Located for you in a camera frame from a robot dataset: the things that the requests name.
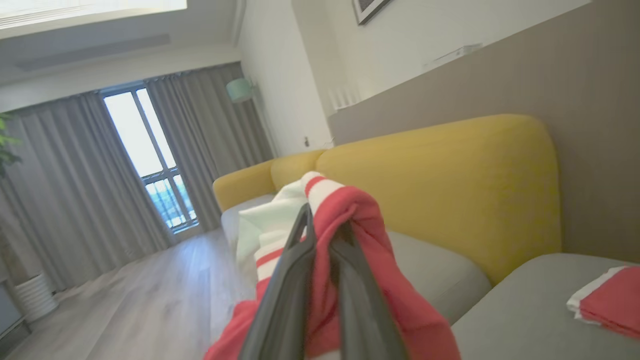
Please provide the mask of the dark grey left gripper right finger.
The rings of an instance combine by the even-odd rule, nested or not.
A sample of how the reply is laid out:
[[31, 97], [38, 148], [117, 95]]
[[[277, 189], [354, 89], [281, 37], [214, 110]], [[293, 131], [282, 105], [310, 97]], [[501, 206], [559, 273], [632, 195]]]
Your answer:
[[407, 360], [402, 335], [350, 225], [338, 227], [329, 256], [338, 296], [340, 358]]

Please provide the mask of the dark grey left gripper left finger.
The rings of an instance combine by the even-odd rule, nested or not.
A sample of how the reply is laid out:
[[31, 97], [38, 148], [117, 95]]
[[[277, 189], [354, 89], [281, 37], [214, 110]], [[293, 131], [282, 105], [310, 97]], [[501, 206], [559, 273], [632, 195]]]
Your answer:
[[317, 237], [303, 205], [245, 337], [240, 360], [304, 360]]

